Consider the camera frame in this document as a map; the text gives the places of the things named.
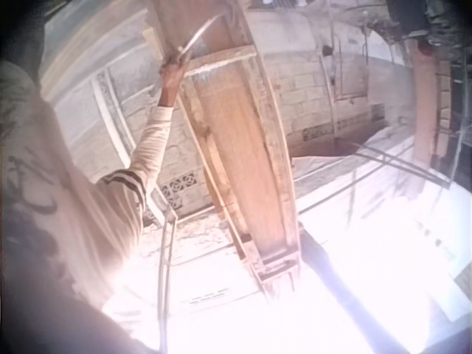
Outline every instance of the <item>white long-sleeve shirt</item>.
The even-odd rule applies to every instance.
[[[153,107],[130,167],[92,184],[73,165],[55,112],[27,74],[5,61],[0,103],[2,209],[41,234],[9,231],[3,249],[39,252],[73,296],[101,308],[139,242],[173,109]],[[15,276],[14,265],[2,271]]]

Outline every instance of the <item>hand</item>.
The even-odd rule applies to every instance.
[[[159,105],[163,107],[173,107],[185,70],[188,67],[190,53],[187,52],[181,58],[173,57],[161,67],[162,92]]]

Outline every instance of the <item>striped sleeve cuff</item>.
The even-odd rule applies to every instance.
[[[135,172],[130,170],[117,170],[102,177],[102,181],[105,184],[110,184],[111,182],[124,184],[128,189],[136,193],[139,203],[143,209],[145,208],[146,189],[141,178]]]

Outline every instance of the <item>wooden beam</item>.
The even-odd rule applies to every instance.
[[[291,166],[271,83],[244,13],[237,2],[225,2],[225,16],[193,48],[193,75],[184,79],[178,104],[235,245],[242,247],[260,287],[274,295],[271,290],[280,289],[286,275],[293,284],[299,271]],[[149,23],[164,57],[173,55],[221,8],[218,0],[148,4]],[[276,264],[267,264],[273,259]]]

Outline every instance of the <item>raised arm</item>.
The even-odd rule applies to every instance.
[[[173,106],[188,64],[187,58],[170,60],[161,68],[162,92],[159,104],[151,108],[141,139],[131,155],[128,170],[141,178],[146,196],[153,190],[161,170]]]

